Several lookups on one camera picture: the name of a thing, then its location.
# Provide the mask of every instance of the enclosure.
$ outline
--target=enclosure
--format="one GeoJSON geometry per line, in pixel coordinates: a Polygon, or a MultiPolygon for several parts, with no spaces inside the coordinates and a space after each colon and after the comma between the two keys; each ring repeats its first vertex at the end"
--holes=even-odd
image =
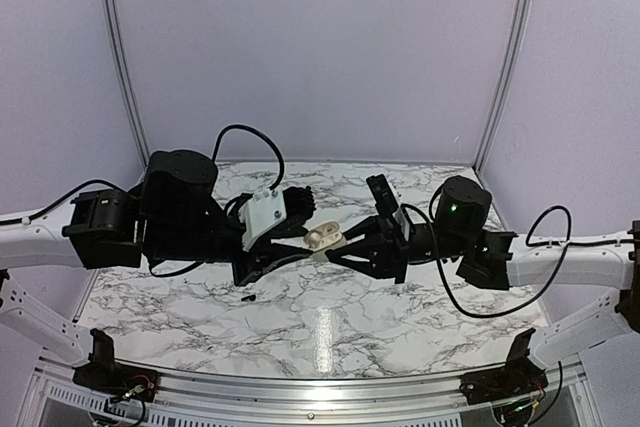
{"type": "MultiPolygon", "coordinates": [[[[89,178],[130,188],[154,151],[210,155],[218,132],[241,123],[279,146],[283,185],[313,189],[310,227],[371,215],[366,178],[377,174],[425,210],[447,178],[474,179],[493,195],[494,230],[526,234],[555,204],[571,211],[577,236],[640,219],[638,0],[0,3],[2,214],[89,178]]],[[[245,133],[227,135],[219,158],[221,203],[277,169],[245,133]]],[[[564,222],[550,216],[538,232],[563,235],[564,222]]],[[[445,267],[475,311],[539,289],[480,291],[445,267]]],[[[478,321],[449,302],[433,263],[409,266],[401,285],[313,261],[237,288],[227,264],[171,279],[146,266],[14,275],[67,319],[108,332],[123,361],[173,379],[161,384],[165,403],[150,406],[157,423],[142,425],[169,425],[174,414],[175,425],[207,415],[236,427],[496,425],[488,404],[468,408],[459,373],[504,362],[516,334],[604,291],[552,285],[512,316],[478,321]]],[[[91,425],[81,411],[101,398],[73,390],[40,345],[5,325],[0,333],[0,424],[91,425]]],[[[569,359],[545,422],[637,425],[639,354],[630,334],[569,359]]],[[[551,369],[550,393],[558,380],[551,369]]]]}

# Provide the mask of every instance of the gray marble veins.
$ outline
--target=gray marble veins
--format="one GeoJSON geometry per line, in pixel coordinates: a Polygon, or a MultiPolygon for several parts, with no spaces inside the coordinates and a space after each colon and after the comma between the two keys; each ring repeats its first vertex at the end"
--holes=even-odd
{"type": "MultiPolygon", "coordinates": [[[[224,164],[214,195],[224,204],[267,185],[270,163],[224,164]]],[[[307,226],[337,220],[348,228],[375,213],[365,179],[383,173],[404,202],[426,210],[447,177],[444,166],[290,163],[283,186],[310,185],[318,211],[307,226]]],[[[499,228],[495,212],[490,225],[499,228]]],[[[167,263],[167,269],[183,264],[167,263]]],[[[448,263],[454,293],[468,309],[512,307],[530,289],[490,292],[467,286],[448,263]]],[[[113,336],[116,355],[181,370],[261,377],[380,377],[442,372],[503,361],[513,336],[545,321],[537,304],[502,319],[460,315],[435,264],[410,266],[407,282],[373,280],[311,260],[236,288],[231,267],[204,265],[156,279],[139,269],[103,270],[80,319],[113,336]],[[256,294],[255,302],[240,299],[256,294]]]]}

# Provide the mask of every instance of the black plastic housing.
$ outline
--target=black plastic housing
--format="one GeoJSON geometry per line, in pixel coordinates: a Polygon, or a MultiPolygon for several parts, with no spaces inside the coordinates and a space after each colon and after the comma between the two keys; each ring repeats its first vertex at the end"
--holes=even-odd
{"type": "Polygon", "coordinates": [[[182,229],[202,227],[208,220],[194,189],[210,197],[217,178],[216,165],[198,152],[156,151],[145,174],[140,214],[147,221],[182,229]]]}
{"type": "Polygon", "coordinates": [[[475,239],[487,221],[491,194],[476,182],[462,176],[448,178],[435,214],[439,236],[453,235],[465,241],[475,239]]]}
{"type": "Polygon", "coordinates": [[[109,189],[85,192],[71,203],[76,207],[62,235],[69,238],[86,269],[140,266],[139,202],[135,198],[109,189]]]}

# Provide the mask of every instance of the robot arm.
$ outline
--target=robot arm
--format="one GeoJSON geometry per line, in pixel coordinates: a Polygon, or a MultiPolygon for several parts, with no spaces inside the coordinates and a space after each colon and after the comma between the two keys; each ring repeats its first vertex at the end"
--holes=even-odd
{"type": "Polygon", "coordinates": [[[273,242],[306,233],[302,225],[315,210],[310,189],[245,194],[226,213],[211,195],[217,173],[213,161],[196,152],[155,152],[143,183],[130,192],[84,192],[0,220],[0,323],[74,367],[76,384],[153,400],[156,371],[116,362],[108,335],[41,304],[9,271],[36,265],[139,267],[144,255],[150,269],[164,260],[231,262],[235,283],[243,285],[312,253],[273,242]]]}
{"type": "MultiPolygon", "coordinates": [[[[411,224],[406,237],[392,189],[384,186],[383,179],[367,182],[376,198],[378,215],[354,228],[363,239],[327,249],[325,256],[331,262],[374,278],[402,282],[407,264],[436,260],[435,251],[439,251],[443,261],[461,258],[457,275],[468,283],[508,290],[546,283],[563,259],[554,282],[609,287],[578,312],[518,335],[503,367],[465,374],[460,388],[470,404],[537,391],[548,385],[545,370],[563,359],[618,335],[640,332],[640,255],[636,252],[640,222],[634,222],[629,232],[572,238],[562,257],[564,240],[535,238],[527,245],[525,235],[484,230],[490,194],[471,180],[453,177],[441,189],[432,221],[435,235],[430,235],[431,229],[424,223],[411,224]],[[368,261],[354,264],[341,258],[354,252],[368,261]]],[[[351,240],[354,229],[345,232],[346,240],[351,240]]]]}
{"type": "MultiPolygon", "coordinates": [[[[558,240],[535,239],[545,245],[530,247],[524,236],[483,229],[491,194],[459,176],[439,189],[437,211],[430,222],[425,216],[425,223],[410,220],[384,176],[371,177],[367,183],[377,215],[342,233],[335,223],[311,232],[303,228],[315,210],[309,188],[243,194],[223,210],[211,195],[217,173],[214,162],[199,153],[155,152],[143,183],[129,192],[87,192],[46,215],[21,214],[18,218],[23,220],[14,225],[0,221],[0,269],[139,267],[144,255],[150,269],[164,260],[230,262],[234,283],[241,286],[282,265],[313,257],[402,283],[408,265],[461,258],[457,274],[468,283],[507,290],[545,282],[563,252],[558,240]],[[308,248],[274,242],[302,235],[308,248]]],[[[545,369],[559,360],[611,337],[640,331],[640,255],[635,252],[640,222],[628,234],[571,243],[581,245],[568,249],[555,281],[611,290],[550,327],[517,336],[504,367],[463,376],[461,391],[470,404],[537,390],[547,385],[545,369]]],[[[106,391],[115,385],[136,387],[134,379],[140,375],[155,379],[153,371],[141,373],[116,363],[113,342],[104,333],[66,329],[65,319],[6,276],[0,299],[0,322],[75,366],[80,385],[106,391]],[[78,342],[69,337],[71,332],[79,336],[78,342]]],[[[145,395],[152,398],[153,391],[145,395]]]]}

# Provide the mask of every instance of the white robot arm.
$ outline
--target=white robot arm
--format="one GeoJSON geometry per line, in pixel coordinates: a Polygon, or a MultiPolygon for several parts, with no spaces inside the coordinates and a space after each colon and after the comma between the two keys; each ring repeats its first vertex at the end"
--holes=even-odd
{"type": "MultiPolygon", "coordinates": [[[[555,245],[559,239],[537,239],[549,241],[549,245],[531,248],[525,245],[524,238],[519,236],[511,244],[513,257],[507,262],[507,276],[513,287],[544,284],[563,250],[562,244],[555,245]]],[[[574,238],[572,242],[595,246],[570,247],[554,283],[599,285],[609,289],[574,314],[535,331],[529,342],[528,358],[542,370],[610,338],[633,332],[620,310],[624,300],[622,292],[630,292],[633,286],[633,236],[618,232],[574,238]]]]}

